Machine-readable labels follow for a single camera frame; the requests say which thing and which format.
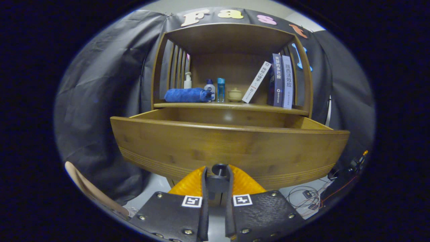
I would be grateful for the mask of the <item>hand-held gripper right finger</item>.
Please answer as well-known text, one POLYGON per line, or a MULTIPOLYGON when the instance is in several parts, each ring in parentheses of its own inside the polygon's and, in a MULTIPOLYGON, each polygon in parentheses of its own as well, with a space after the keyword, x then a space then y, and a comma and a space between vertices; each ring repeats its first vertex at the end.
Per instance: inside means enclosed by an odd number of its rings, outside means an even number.
POLYGON ((278 242, 305 219, 278 190, 266 190, 246 172, 227 165, 225 234, 232 242, 278 242))

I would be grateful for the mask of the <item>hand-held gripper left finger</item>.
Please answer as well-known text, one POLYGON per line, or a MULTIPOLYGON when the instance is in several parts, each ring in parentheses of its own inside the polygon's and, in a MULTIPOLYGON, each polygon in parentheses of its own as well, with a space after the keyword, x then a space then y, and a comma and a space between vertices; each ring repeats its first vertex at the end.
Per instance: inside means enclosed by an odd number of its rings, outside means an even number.
POLYGON ((155 192, 130 220, 158 242, 208 240, 207 167, 195 169, 169 192, 155 192))

